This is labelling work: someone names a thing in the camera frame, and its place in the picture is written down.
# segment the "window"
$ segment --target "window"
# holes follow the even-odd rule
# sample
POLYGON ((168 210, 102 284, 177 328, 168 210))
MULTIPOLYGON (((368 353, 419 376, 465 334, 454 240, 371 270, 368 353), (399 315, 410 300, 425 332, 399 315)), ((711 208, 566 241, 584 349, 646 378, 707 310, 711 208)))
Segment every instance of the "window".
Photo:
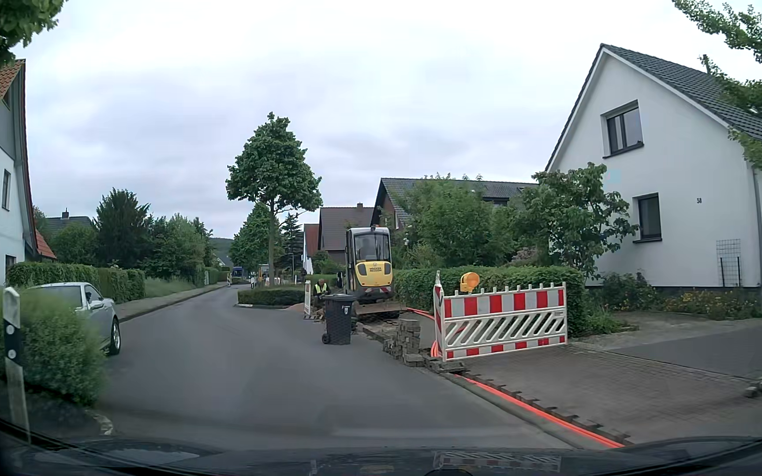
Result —
POLYGON ((93 301, 101 301, 101 294, 93 286, 84 286, 84 297, 87 298, 87 304, 89 305, 93 301))
POLYGON ((10 172, 7 170, 2 178, 2 208, 10 210, 10 172))
POLYGON ((661 238, 661 204, 657 195, 637 199, 640 211, 640 240, 661 238))
POLYGON ((640 109, 634 108, 609 117, 607 120, 607 137, 610 155, 629 147, 642 146, 640 109))

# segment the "trash bin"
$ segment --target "trash bin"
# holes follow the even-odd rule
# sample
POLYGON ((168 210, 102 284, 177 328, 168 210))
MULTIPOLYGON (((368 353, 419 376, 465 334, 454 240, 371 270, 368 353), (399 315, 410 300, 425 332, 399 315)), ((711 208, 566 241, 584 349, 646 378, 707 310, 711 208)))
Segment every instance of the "trash bin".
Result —
POLYGON ((351 308, 354 296, 332 294, 323 296, 325 308, 325 334, 323 344, 345 346, 351 344, 351 308))

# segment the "street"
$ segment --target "street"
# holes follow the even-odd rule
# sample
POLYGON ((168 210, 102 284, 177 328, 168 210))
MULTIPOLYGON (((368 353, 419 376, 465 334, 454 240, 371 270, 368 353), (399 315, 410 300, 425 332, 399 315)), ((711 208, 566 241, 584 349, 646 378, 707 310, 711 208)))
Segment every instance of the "street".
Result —
POLYGON ((115 434, 227 450, 567 447, 362 335, 325 346, 324 324, 298 312, 235 308, 237 289, 122 324, 97 405, 115 434))

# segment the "gray tile roof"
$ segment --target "gray tile roof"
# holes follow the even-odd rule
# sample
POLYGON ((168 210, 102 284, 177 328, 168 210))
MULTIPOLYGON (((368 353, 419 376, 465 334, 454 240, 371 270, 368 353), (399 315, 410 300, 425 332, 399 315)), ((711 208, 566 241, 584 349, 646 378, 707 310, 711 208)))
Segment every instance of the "gray tile roof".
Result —
POLYGON ((726 103, 721 97, 722 88, 710 74, 648 54, 604 43, 601 46, 682 92, 728 124, 762 141, 762 117, 726 103))
POLYGON ((72 223, 79 223, 84 226, 89 226, 91 228, 95 228, 96 225, 93 224, 93 220, 90 219, 90 217, 69 217, 68 219, 62 219, 60 217, 52 217, 46 218, 46 223, 49 225, 49 231, 52 234, 57 234, 59 231, 63 230, 67 226, 69 226, 72 223))
POLYGON ((363 207, 322 207, 319 209, 320 250, 345 249, 345 225, 369 226, 373 217, 371 205, 363 207))
MULTIPOLYGON (((408 214, 405 209, 396 203, 397 195, 400 196, 413 188, 413 185, 419 181, 425 180, 425 178, 391 178, 382 177, 381 184, 387 190, 390 201, 393 202, 393 208, 396 209, 396 213, 400 216, 400 219, 406 219, 408 214)), ((519 195, 520 189, 525 187, 535 186, 536 184, 527 182, 497 182, 492 180, 454 180, 456 183, 462 186, 471 186, 473 190, 481 191, 482 196, 487 198, 498 199, 511 199, 516 195, 519 195)))

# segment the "warning light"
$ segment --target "warning light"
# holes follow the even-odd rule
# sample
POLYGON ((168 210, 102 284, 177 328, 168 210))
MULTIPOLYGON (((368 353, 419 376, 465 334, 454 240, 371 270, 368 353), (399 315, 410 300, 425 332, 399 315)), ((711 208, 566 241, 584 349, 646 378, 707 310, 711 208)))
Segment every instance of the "warning light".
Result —
POLYGON ((465 273, 460 276, 460 290, 463 292, 472 292, 473 289, 478 287, 478 283, 481 282, 481 277, 478 273, 465 273))

